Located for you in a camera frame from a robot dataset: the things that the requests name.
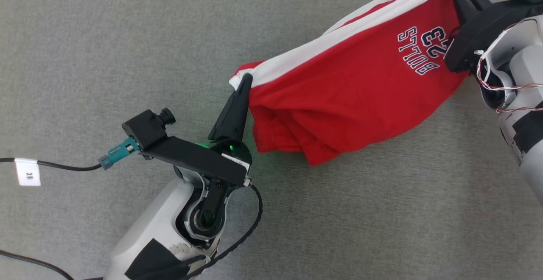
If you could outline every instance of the red fabric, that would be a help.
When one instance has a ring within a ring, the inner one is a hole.
[[[249,107],[258,151],[303,151],[311,165],[318,165],[419,125],[467,76],[450,73],[439,52],[446,40],[442,32],[448,35],[458,25],[453,0],[428,0],[254,87]],[[417,44],[400,52],[414,37]],[[429,60],[410,67],[407,62],[421,55]]]

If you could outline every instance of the white tag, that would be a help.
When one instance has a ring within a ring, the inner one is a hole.
[[[41,185],[39,181],[39,167],[37,160],[28,160],[25,158],[15,158],[17,168],[17,178],[19,185]]]
[[[237,163],[237,164],[241,164],[243,166],[243,168],[246,168],[247,172],[249,172],[249,164],[246,163],[245,161],[241,161],[237,158],[233,158],[232,156],[228,156],[227,154],[223,153],[222,154],[223,157],[229,159],[229,160],[232,160],[233,162]]]

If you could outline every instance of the gray fabric surface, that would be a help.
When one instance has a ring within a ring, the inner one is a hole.
[[[369,0],[0,0],[0,157],[95,164],[120,124],[168,106],[171,135],[204,140],[238,65],[318,37]],[[540,279],[543,208],[473,79],[421,126],[310,168],[254,154],[264,216],[200,279]],[[246,142],[255,151],[250,133]],[[174,174],[127,158],[112,170],[42,168],[20,187],[0,165],[0,249],[104,274],[108,254]],[[252,224],[249,190],[223,247]],[[0,258],[0,278],[58,280]]]

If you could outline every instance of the cable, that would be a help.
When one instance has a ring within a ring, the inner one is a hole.
[[[15,158],[0,158],[0,163],[2,162],[15,162]],[[89,166],[87,168],[78,168],[76,166],[68,166],[63,164],[57,164],[47,161],[38,160],[37,164],[50,166],[51,168],[61,168],[62,170],[77,171],[77,172],[89,172],[101,168],[101,164]]]
[[[4,255],[4,256],[6,256],[8,258],[11,258],[11,259],[21,260],[21,261],[41,265],[41,266],[43,266],[45,268],[48,268],[48,269],[50,269],[50,270],[52,270],[54,272],[58,272],[59,274],[61,274],[67,280],[74,280],[74,278],[72,278],[72,276],[70,276],[67,272],[65,272],[64,270],[56,267],[53,264],[49,264],[49,263],[44,262],[44,261],[40,261],[40,260],[37,260],[37,259],[25,257],[23,255],[16,255],[15,253],[7,252],[7,251],[1,250],[1,249],[0,249],[0,255]]]
[[[262,218],[262,206],[263,206],[263,204],[262,204],[262,196],[260,195],[260,192],[255,187],[255,185],[251,185],[251,189],[256,193],[256,196],[258,197],[258,214],[256,215],[255,222],[252,224],[251,228],[246,232],[246,234],[244,234],[241,237],[241,239],[239,239],[236,243],[234,243],[227,250],[223,251],[220,255],[218,255],[217,257],[215,257],[214,259],[212,259],[208,263],[204,264],[204,266],[202,266],[201,268],[198,268],[194,272],[184,276],[183,278],[181,278],[181,280],[189,280],[192,277],[198,276],[199,274],[201,274],[207,268],[210,268],[213,265],[215,265],[215,263],[217,263],[217,261],[219,261],[219,260],[223,259],[224,257],[226,257],[231,251],[233,251],[241,243],[243,243],[252,234],[252,232],[256,229],[256,227],[258,226],[258,223],[260,222],[260,219]]]

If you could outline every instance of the teal connector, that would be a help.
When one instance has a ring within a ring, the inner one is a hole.
[[[109,150],[107,155],[102,156],[99,159],[99,162],[104,170],[107,170],[111,168],[115,162],[118,162],[122,158],[139,150],[140,147],[137,146],[136,141],[132,137],[128,137],[123,143]]]

